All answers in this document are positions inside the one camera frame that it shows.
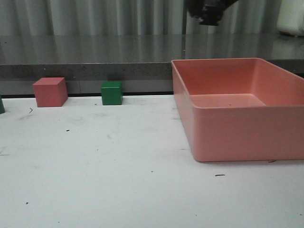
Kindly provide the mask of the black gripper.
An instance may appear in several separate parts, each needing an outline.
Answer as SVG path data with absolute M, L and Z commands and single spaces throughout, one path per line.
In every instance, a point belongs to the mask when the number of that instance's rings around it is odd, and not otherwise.
M 223 13 L 237 0 L 188 0 L 187 11 L 200 25 L 218 26 Z

